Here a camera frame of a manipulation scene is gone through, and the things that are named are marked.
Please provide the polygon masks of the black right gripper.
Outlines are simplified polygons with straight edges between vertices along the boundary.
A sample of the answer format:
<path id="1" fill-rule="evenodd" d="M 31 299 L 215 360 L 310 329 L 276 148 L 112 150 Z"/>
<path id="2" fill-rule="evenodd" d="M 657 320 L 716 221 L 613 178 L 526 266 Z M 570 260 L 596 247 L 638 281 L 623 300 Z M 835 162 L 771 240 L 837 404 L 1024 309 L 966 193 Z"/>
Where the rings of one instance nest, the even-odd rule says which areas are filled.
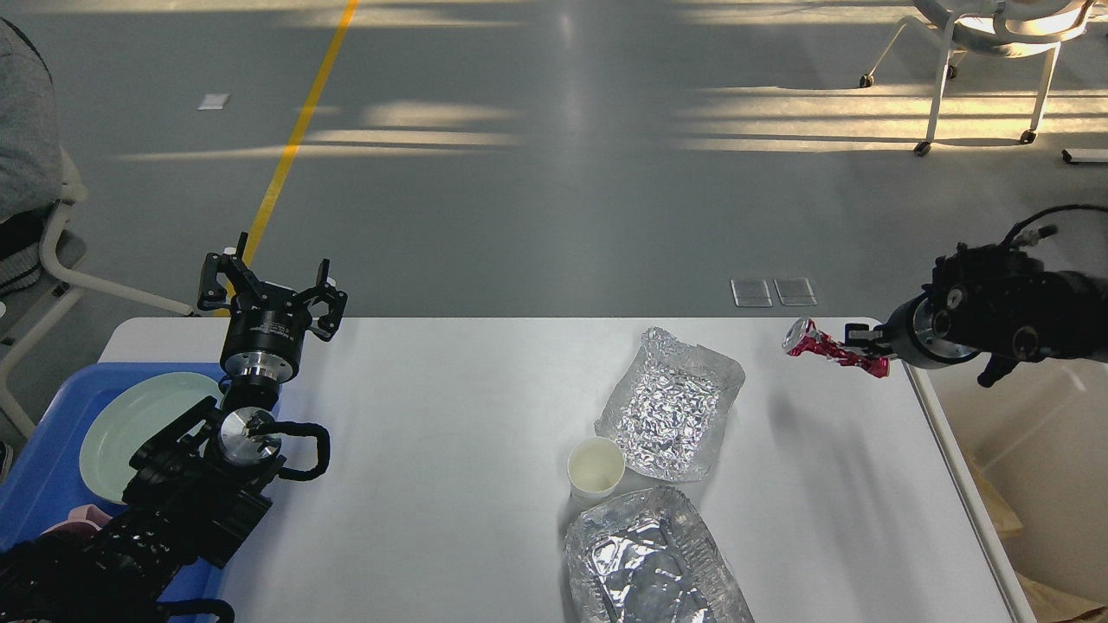
<path id="1" fill-rule="evenodd" d="M 883 324 L 844 326 L 844 348 L 864 357 L 895 357 L 919 369 L 942 369 L 970 362 L 978 350 L 948 343 L 933 326 L 934 312 L 926 294 L 902 304 Z"/>

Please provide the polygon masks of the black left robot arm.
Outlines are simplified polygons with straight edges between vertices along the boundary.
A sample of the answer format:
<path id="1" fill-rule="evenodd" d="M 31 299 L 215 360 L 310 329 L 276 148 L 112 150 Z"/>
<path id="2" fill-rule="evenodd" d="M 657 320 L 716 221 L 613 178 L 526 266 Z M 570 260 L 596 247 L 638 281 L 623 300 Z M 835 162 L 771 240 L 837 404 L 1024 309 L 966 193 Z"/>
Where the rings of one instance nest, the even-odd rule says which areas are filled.
<path id="1" fill-rule="evenodd" d="M 332 340 L 347 292 L 321 261 L 312 286 L 260 280 L 237 246 L 209 254 L 197 306 L 229 312 L 220 394 L 201 398 L 144 439 L 124 510 L 91 535 L 48 530 L 3 552 L 3 620 L 167 622 L 211 615 L 232 622 L 225 600 L 163 601 L 171 581 L 198 560 L 225 568 L 261 523 L 275 478 L 306 482 L 327 472 L 330 435 L 320 423 L 277 421 L 280 388 L 300 372 L 305 336 Z"/>

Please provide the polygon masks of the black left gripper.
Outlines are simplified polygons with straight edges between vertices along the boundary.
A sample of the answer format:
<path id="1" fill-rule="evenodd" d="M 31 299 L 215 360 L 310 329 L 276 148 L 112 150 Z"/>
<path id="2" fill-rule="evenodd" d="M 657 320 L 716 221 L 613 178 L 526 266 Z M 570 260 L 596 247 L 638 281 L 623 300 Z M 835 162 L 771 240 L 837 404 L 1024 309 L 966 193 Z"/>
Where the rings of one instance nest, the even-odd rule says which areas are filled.
<path id="1" fill-rule="evenodd" d="M 255 375 L 289 382 L 300 372 L 306 331 L 330 343 L 343 321 L 348 295 L 330 280 L 329 259 L 320 262 L 315 284 L 304 292 L 261 294 L 261 282 L 244 261 L 247 241 L 248 233 L 242 232 L 230 251 L 205 256 L 196 308 L 230 312 L 219 357 L 229 377 Z"/>

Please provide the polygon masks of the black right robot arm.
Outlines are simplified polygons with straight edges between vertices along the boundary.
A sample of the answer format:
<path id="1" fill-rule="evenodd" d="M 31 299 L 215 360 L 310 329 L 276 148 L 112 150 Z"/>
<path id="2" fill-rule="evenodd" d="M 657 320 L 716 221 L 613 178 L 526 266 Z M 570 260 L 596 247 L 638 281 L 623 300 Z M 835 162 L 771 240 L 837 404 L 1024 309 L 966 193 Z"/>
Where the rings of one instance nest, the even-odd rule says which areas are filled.
<path id="1" fill-rule="evenodd" d="M 942 369 L 985 355 L 978 375 L 989 388 L 1020 362 L 1107 359 L 1107 285 L 1077 270 L 1049 270 L 1033 245 L 1057 232 L 1042 217 L 1075 205 L 1042 210 L 1016 223 L 997 243 L 938 256 L 915 299 L 875 326 L 848 324 L 847 350 L 886 357 L 919 369 Z"/>

